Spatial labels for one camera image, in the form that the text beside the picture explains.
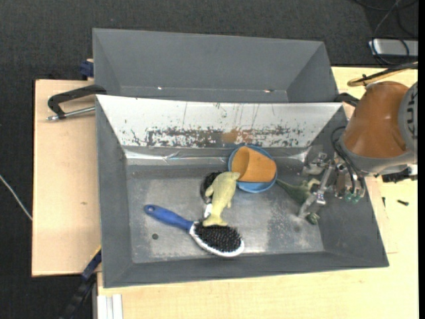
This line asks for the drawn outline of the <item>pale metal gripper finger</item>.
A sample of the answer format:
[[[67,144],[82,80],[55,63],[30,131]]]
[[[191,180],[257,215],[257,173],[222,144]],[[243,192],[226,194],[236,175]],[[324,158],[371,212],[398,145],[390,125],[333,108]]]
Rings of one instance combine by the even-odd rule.
[[[326,204],[324,192],[313,192],[301,205],[297,216],[299,218],[305,218],[310,213],[317,213],[321,207]]]
[[[311,161],[302,168],[301,176],[320,175],[331,163],[332,158],[324,152],[319,152]]]

